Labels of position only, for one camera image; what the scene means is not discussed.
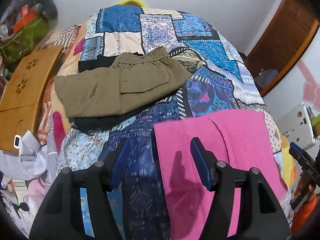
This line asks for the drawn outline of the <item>green laundry basket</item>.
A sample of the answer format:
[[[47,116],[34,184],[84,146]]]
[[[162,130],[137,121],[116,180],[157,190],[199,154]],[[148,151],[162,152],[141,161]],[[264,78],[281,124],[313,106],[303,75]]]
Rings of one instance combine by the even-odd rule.
[[[1,41],[1,56],[5,65],[29,55],[49,33],[49,24],[43,17],[35,17],[12,37]]]

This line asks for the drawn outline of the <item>blue patchwork quilt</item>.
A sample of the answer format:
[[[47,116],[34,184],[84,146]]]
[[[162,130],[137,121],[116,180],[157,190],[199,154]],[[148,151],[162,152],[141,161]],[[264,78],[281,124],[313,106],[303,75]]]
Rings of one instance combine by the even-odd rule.
[[[115,5],[95,12],[80,29],[77,42],[59,75],[79,74],[98,62],[109,66],[124,52],[144,54],[164,46],[190,72],[200,71],[188,85],[203,85],[209,101],[195,105],[195,114],[238,108],[263,113],[275,162],[283,164],[278,129],[251,75],[235,48],[205,20],[185,12]],[[67,135],[59,170],[87,168],[101,157],[104,145],[112,151],[122,137],[132,140],[127,174],[120,188],[108,194],[123,239],[143,239],[145,234],[170,238],[151,132],[157,122],[184,119],[192,106],[191,92],[185,87],[122,122],[93,131],[81,129],[74,120],[63,120]]]

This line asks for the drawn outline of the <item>wooden wardrobe with sliding doors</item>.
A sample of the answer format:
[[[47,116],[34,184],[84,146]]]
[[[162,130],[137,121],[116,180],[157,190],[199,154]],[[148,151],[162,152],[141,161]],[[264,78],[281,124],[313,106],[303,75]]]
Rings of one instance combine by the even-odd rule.
[[[304,103],[319,114],[319,21],[285,68],[260,91],[276,124],[289,124],[284,116]]]

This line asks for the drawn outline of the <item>orange box in basket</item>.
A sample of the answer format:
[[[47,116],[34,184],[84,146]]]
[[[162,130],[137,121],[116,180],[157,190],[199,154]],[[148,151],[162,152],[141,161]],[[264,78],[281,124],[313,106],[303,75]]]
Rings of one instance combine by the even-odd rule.
[[[36,17],[36,12],[30,12],[24,15],[13,27],[13,32],[17,33],[20,29],[22,29],[25,25],[31,22]]]

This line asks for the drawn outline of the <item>white small fridge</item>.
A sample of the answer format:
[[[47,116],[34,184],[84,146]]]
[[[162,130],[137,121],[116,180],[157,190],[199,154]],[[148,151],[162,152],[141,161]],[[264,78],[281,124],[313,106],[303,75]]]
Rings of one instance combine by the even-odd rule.
[[[300,148],[307,150],[316,144],[311,120],[304,103],[298,104],[287,114],[276,120],[280,133],[289,142],[296,143]]]

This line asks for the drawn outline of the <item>wooden lap desk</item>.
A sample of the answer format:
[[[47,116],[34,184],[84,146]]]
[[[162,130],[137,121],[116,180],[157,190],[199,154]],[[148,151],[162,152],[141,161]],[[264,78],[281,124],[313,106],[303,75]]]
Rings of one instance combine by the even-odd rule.
[[[17,153],[27,131],[36,134],[43,93],[63,45],[24,57],[1,98],[1,150]]]

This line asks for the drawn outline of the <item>black garment under olive pants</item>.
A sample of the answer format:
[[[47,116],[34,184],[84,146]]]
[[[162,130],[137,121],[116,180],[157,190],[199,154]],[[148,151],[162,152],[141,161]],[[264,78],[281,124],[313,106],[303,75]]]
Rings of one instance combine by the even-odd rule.
[[[103,56],[98,55],[95,60],[79,61],[78,62],[78,73],[82,73],[87,70],[94,70],[96,68],[105,67],[109,68],[116,60],[117,56]],[[127,119],[134,117],[135,115],[146,110],[147,107],[141,107],[139,109],[133,110],[129,113],[114,116],[101,116],[92,118],[70,118],[74,127],[81,131],[91,131],[96,129],[109,130],[114,126],[126,121]]]

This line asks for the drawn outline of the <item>olive green pants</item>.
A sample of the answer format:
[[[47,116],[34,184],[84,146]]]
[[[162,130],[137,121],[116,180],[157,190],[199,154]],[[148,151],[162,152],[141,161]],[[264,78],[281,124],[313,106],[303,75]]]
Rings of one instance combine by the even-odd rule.
[[[164,47],[138,56],[123,53],[110,67],[56,76],[54,86],[68,118],[129,113],[184,86],[191,73]]]

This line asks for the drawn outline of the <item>brown wooden door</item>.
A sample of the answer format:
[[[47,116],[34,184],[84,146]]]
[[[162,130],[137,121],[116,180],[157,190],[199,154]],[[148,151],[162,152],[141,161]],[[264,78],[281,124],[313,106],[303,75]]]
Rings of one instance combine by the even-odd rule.
[[[253,77],[263,70],[281,72],[299,50],[316,20],[306,0],[282,0],[260,40],[247,57]]]

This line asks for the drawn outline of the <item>green thermos bottle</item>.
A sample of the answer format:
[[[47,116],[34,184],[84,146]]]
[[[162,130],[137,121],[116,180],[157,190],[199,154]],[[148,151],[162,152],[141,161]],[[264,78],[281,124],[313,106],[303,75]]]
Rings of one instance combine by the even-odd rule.
[[[320,114],[311,119],[311,126],[316,127],[320,123]]]

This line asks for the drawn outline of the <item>yellow hoop behind bed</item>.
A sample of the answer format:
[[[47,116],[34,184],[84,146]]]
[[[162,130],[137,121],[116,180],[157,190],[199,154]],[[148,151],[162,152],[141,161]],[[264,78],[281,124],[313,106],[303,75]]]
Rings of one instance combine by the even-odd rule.
[[[138,7],[146,7],[147,4],[143,0],[120,0],[119,5],[134,5]]]

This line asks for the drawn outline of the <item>pink pants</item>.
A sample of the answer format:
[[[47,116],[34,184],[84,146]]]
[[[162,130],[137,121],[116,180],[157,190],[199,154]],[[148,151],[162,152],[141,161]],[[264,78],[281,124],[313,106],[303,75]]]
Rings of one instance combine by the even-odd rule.
[[[286,239],[286,193],[261,112],[154,126],[172,239]]]

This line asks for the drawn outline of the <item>grey pillow on basket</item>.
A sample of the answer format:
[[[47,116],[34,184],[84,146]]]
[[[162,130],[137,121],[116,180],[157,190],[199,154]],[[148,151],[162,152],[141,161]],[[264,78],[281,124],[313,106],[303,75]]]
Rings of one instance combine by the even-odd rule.
[[[53,0],[25,0],[28,5],[36,5],[37,13],[49,20],[56,20],[58,16],[57,7]]]

